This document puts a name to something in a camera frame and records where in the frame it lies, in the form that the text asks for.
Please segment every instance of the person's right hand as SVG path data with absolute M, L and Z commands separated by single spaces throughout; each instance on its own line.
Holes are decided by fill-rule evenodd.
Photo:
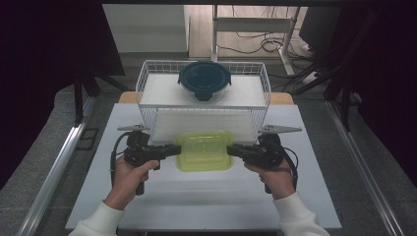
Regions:
M 261 181 L 268 185 L 275 200 L 286 198 L 295 193 L 291 169 L 285 159 L 274 170 L 266 170 L 249 163 L 245 163 L 245 167 L 260 175 Z

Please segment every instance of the person's left hand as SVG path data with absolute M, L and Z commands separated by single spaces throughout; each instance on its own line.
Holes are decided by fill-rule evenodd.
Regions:
M 144 165 L 134 167 L 125 161 L 123 155 L 120 156 L 116 161 L 113 188 L 104 203 L 111 208 L 123 210 L 135 197 L 139 183 L 147 181 L 148 171 L 158 165 L 159 161 L 150 160 Z

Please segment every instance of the white sleeve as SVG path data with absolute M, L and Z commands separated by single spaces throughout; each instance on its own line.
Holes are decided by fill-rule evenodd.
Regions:
M 304 205 L 298 193 L 273 203 L 281 218 L 281 230 L 286 236 L 329 236 L 318 224 L 316 214 Z
M 124 210 L 111 208 L 101 202 L 89 218 L 78 222 L 70 236 L 115 236 L 124 214 Z

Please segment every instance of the white tabletop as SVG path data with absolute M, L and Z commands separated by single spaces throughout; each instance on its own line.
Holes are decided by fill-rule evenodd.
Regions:
M 122 134 L 117 128 L 142 122 L 137 104 L 114 105 L 66 228 L 75 228 L 79 220 L 90 216 L 110 191 L 110 153 Z M 300 160 L 297 190 L 322 227 L 341 227 L 298 107 L 270 106 L 265 124 L 303 129 L 279 135 L 282 145 L 294 150 Z M 240 158 L 235 157 L 229 170 L 185 173 L 176 168 L 174 157 L 167 157 L 160 170 L 149 173 L 145 193 L 128 205 L 119 227 L 141 231 L 276 230 L 278 221 L 271 195 Z

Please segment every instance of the yellow-green plastic container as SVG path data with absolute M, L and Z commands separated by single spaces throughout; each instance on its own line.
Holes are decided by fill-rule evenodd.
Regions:
M 174 143 L 182 147 L 181 154 L 176 156 L 176 165 L 181 171 L 226 170 L 233 165 L 233 156 L 228 155 L 226 149 L 233 143 L 230 132 L 182 134 Z

